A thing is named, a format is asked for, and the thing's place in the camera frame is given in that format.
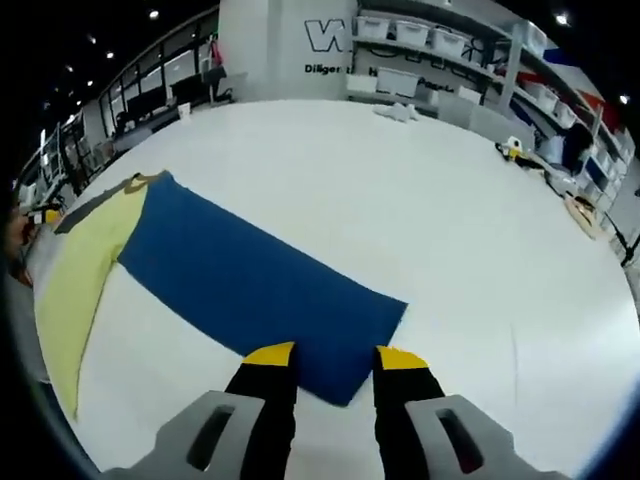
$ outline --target black ceiling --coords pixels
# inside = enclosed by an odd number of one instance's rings
[[[86,102],[145,47],[193,15],[210,8],[216,0],[110,0],[107,2],[35,2],[21,0],[5,12],[5,30],[15,32],[7,45],[10,64],[5,78],[16,83],[10,89],[12,142],[9,159],[21,164],[37,147],[44,123],[67,118],[77,111],[76,102]],[[605,99],[617,102],[621,93],[631,103],[621,108],[623,121],[638,132],[640,92],[635,68],[635,40],[638,28],[630,12],[614,3],[583,0],[500,0],[518,15],[540,26],[592,79]],[[150,21],[151,9],[160,12]],[[553,12],[569,12],[571,27],[558,26]],[[96,39],[89,41],[88,35]],[[113,60],[106,52],[113,51]],[[91,87],[87,82],[92,80]],[[45,110],[44,104],[50,107]]]

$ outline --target window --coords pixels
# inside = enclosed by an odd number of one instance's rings
[[[164,66],[164,74],[167,80],[167,98],[172,97],[171,85],[195,75],[196,69],[193,63],[193,50],[178,55],[173,60],[168,61]]]
[[[148,92],[156,87],[162,86],[162,72],[160,71],[160,65],[151,70],[147,75],[142,77],[140,81],[142,86],[142,92]]]
[[[186,47],[190,43],[195,41],[195,32],[196,27],[195,24],[189,25],[178,33],[168,38],[164,42],[164,56],[165,58],[170,58],[174,53],[176,53],[181,48]]]
[[[140,65],[140,75],[147,76],[148,73],[153,70],[155,67],[160,65],[160,47],[156,46],[149,50],[146,55],[144,55],[139,62]]]
[[[124,102],[122,101],[122,87],[120,82],[117,82],[111,90],[111,111],[113,112],[113,118],[118,123],[118,114],[124,112]]]
[[[137,69],[134,65],[122,75],[122,83],[124,83],[124,101],[128,102],[133,97],[140,94]]]
[[[202,62],[207,60],[209,57],[211,57],[211,47],[209,41],[207,40],[198,47],[198,65],[200,71],[203,71]]]
[[[209,38],[218,33],[218,13],[213,13],[200,20],[200,38]]]
[[[104,122],[107,136],[110,137],[116,129],[113,124],[113,117],[111,117],[111,108],[109,108],[109,95],[104,94],[102,96],[100,99],[100,105],[102,106],[102,121]]]

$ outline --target shelf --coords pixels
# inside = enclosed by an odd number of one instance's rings
[[[596,113],[593,111],[591,106],[587,103],[582,95],[579,92],[574,90],[561,76],[553,66],[547,63],[544,59],[538,57],[527,48],[523,46],[522,48],[522,63],[528,64],[533,67],[538,73],[540,73],[545,80],[555,88],[562,97],[568,98],[573,105],[576,105],[580,108],[580,110],[587,115],[589,118],[594,119]]]
[[[385,18],[392,18],[387,16],[387,13],[390,13],[394,14],[396,20],[428,20],[478,37],[496,40],[511,38],[509,34],[495,25],[466,15],[452,7],[430,5],[411,0],[362,0],[360,6],[363,9],[361,14],[365,16],[383,14]],[[369,10],[384,10],[384,12],[370,12]]]
[[[417,23],[436,23],[484,40],[507,44],[513,41],[513,36],[509,32],[496,25],[467,15],[455,7],[433,5],[423,3],[419,0],[360,0],[359,5],[361,7],[359,14],[364,16],[388,18],[390,20],[406,20]],[[481,75],[482,77],[493,80],[495,83],[501,85],[504,83],[503,77],[496,76],[478,64],[466,61],[462,58],[442,55],[428,47],[423,48],[414,45],[401,44],[394,40],[363,39],[362,37],[355,37],[354,42],[396,48],[440,58],[449,64],[456,65],[469,72],[473,72]],[[545,79],[545,82],[560,94],[561,99],[571,106],[574,113],[577,114],[577,121],[591,130],[591,126],[597,117],[596,112],[594,112],[582,94],[571,87],[571,85],[562,78],[560,73],[556,71],[552,64],[537,56],[524,45],[521,51],[520,63],[521,65],[528,66],[533,71],[540,74]],[[533,97],[526,94],[522,89],[516,87],[514,97],[522,100],[524,103],[542,114],[546,119],[548,119],[550,125],[554,129],[564,128],[553,114],[540,109]],[[622,156],[621,149],[614,141],[614,136],[604,123],[600,126],[598,136],[604,140],[607,150],[610,153]]]
[[[604,140],[604,142],[607,144],[607,147],[609,147],[610,151],[613,151],[615,155],[622,158],[622,151],[620,150],[620,148],[618,148],[618,145],[614,140],[615,137],[609,131],[609,128],[607,128],[604,122],[600,124],[600,131],[598,133],[600,134],[600,137]]]
[[[425,100],[401,97],[400,95],[392,95],[390,93],[362,92],[359,90],[347,90],[347,98],[368,100],[372,102],[382,102],[390,105],[393,105],[394,103],[401,103],[403,105],[412,104],[412,105],[415,105],[417,110],[421,110],[426,113],[435,114],[438,112],[438,107],[430,104]]]
[[[443,60],[446,63],[456,65],[460,68],[463,68],[469,72],[474,72],[482,77],[488,78],[497,82],[499,77],[495,74],[487,70],[486,68],[482,68],[477,63],[469,62],[461,57],[454,57],[451,55],[446,55],[444,53],[437,52],[429,47],[418,47],[417,45],[411,45],[408,43],[398,42],[396,40],[383,40],[379,38],[369,38],[369,37],[353,37],[354,43],[360,43],[364,45],[373,45],[376,47],[382,48],[390,48],[394,50],[402,50],[406,52],[419,53],[421,55],[425,55],[427,57],[434,57]]]

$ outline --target ceiling light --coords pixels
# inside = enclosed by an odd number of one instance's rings
[[[562,25],[563,27],[566,27],[567,25],[569,25],[569,15],[567,15],[566,12],[558,13],[556,15],[556,23],[558,25]]]

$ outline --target hand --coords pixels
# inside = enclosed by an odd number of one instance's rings
[[[5,238],[4,238],[4,250],[5,254],[9,257],[10,260],[15,260],[18,258],[20,253],[20,247],[24,244],[24,238],[22,236],[22,232],[25,227],[29,223],[29,219],[20,215],[17,210],[14,210],[11,215],[11,220],[9,220],[9,224],[5,230]],[[35,232],[32,231],[29,234],[29,240],[33,239]]]

